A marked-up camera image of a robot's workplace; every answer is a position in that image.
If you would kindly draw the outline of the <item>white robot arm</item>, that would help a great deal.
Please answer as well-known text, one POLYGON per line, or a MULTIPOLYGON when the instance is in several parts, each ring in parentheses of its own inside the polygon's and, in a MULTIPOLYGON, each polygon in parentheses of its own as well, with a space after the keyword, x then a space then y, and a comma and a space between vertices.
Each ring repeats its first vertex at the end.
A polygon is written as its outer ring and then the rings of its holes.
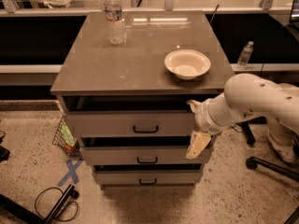
POLYGON ((202 103, 190 100, 188 105, 195 117, 195 128, 186 153, 188 159, 197 158, 211 136, 228 125, 265 117, 272 148, 283 161, 296 161, 294 147, 298 144, 299 134, 296 86, 243 73, 231 77, 224 92, 217 97, 202 103))

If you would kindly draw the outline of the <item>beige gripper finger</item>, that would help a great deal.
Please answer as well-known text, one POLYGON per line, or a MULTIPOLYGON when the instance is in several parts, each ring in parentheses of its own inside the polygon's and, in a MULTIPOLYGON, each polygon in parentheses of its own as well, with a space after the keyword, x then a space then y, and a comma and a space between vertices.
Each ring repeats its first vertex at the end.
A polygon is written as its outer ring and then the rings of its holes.
POLYGON ((197 111, 197 109, 200 107, 201 103, 195 100, 188 100, 187 104, 190 106, 190 109, 193 113, 197 111))

